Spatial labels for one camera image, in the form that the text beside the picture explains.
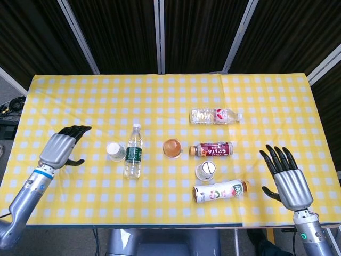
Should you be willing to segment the water bottle green label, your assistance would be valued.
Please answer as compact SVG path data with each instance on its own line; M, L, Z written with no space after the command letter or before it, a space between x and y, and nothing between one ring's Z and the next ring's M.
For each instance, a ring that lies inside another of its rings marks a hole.
M123 175L126 179L138 179L141 172L143 140L141 125L133 124L133 130L126 147Z

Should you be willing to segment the white partition frame post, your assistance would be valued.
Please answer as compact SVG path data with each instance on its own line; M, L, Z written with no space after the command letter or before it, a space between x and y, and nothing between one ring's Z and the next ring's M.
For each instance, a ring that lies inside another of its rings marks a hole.
M95 62L95 59L92 55L92 52L91 52L91 49L86 41L86 38L79 26L79 23L76 19L76 16L69 4L69 1L68 0L57 0L60 8L61 8L61 11L63 12L82 52L83 52L83 55L85 56L85 59L87 60L93 74L95 75L99 75L100 74L100 71L99 71L99 68Z
M157 72L165 74L165 0L153 0L155 16L155 36Z
M231 44L228 56L226 57L226 60L225 60L225 63L224 63L223 69L222 69L223 74L227 74L231 68L231 65L234 61L236 54L237 54L239 46L243 40L243 37L246 33L248 25L252 19L254 11L256 10L258 1L259 0L248 0L245 11L244 11L243 16L242 16L240 23L239 23L239 27L237 29L237 32L236 32L235 37L233 39L233 42Z
M307 79L310 87L312 87L340 61L341 43L309 73Z
M1 67L0 67L0 77L3 80L5 80L7 83L9 83L12 87L14 87L16 90L18 90L25 97L28 95L28 91Z

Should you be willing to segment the red Costa coffee bottle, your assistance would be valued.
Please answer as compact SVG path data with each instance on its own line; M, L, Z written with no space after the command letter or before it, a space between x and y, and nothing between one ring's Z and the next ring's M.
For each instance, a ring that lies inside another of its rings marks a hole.
M233 154L231 142L199 143L190 146L189 155L198 157L230 156Z

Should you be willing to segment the clear bottle red white label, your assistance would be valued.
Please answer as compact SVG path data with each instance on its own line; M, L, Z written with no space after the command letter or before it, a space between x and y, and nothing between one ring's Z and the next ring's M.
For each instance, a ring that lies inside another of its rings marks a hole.
M189 113L191 124L232 124L240 122L243 115L228 108L195 108Z

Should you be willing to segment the black object under table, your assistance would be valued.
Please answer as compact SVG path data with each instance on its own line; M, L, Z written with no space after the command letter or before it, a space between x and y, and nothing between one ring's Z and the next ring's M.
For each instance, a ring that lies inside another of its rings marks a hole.
M261 229L247 229L247 235L255 247L257 256L293 256L271 243Z

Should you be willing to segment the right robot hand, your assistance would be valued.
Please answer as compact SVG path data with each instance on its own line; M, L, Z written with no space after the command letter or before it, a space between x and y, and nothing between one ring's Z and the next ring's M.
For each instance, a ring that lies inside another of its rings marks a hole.
M266 186L262 191L277 200L291 211L308 209L313 203L313 196L301 169L298 168L292 153L286 148L266 145L268 153L260 150L267 168L274 180L277 191L272 192Z

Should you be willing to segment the white peach tea bottle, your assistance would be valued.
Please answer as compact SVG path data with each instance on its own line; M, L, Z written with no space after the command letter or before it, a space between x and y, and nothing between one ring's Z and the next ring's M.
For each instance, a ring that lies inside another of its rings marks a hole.
M193 195L196 203L204 203L239 197L248 191L248 187L249 182L247 181L231 180L212 185L194 186Z

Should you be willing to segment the black box on floor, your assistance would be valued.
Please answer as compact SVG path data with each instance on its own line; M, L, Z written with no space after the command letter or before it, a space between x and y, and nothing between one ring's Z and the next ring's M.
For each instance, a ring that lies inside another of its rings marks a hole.
M15 138L19 122L0 119L0 140L13 140Z

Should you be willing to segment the yellow white checked tablecloth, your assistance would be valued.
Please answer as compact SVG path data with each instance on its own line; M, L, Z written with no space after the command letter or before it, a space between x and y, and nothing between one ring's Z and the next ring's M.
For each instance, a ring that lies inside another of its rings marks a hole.
M228 108L243 118L232 124L191 124L195 108ZM125 158L114 162L107 143L127 147L133 124L143 140L138 179L123 175ZM9 161L0 185L0 215L38 164L49 138L63 127L90 126L71 159L34 209L29 225L289 225L293 213L270 199L262 186L276 186L260 155L266 145L286 147L313 195L311 211L324 224L341 222L339 185L306 76L256 75L36 75L29 88ZM171 159L163 144L177 139L182 153ZM196 203L195 170L202 158L192 145L230 141L229 157L214 157L212 183L249 182L231 199Z

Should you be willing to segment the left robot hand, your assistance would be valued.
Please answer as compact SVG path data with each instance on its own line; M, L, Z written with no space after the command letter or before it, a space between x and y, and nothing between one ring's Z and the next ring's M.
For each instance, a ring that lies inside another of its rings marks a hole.
M64 127L51 136L39 156L39 166L47 165L57 170L63 166L80 166L84 159L77 161L69 157L80 138L91 129L90 126Z

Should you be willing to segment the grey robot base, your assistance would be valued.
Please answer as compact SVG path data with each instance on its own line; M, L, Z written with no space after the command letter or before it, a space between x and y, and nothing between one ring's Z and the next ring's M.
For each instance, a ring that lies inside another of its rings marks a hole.
M111 229L105 256L220 256L217 229Z

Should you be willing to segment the paper cup green flower print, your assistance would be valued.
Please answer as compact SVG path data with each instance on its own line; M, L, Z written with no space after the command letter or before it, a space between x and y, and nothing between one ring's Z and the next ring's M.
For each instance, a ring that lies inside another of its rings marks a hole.
M106 151L109 158L114 162L120 162L126 156L126 148L117 142L107 143Z

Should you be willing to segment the dark pleated partition panel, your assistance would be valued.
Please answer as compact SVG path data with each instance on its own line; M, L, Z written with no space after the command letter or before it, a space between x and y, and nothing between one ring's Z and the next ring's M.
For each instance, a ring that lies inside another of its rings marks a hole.
M0 67L24 89L35 75L93 73L57 0L0 0Z
M101 74L157 73L153 0L68 0Z
M165 0L165 71L222 71L248 0Z
M313 71L341 44L341 0L259 0L230 73Z

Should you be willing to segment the orange jelly cup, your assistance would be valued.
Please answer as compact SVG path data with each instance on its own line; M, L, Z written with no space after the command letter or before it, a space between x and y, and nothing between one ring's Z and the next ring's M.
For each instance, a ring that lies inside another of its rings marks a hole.
M178 158L182 153L182 145L177 139L168 139L163 144L163 153L168 158Z

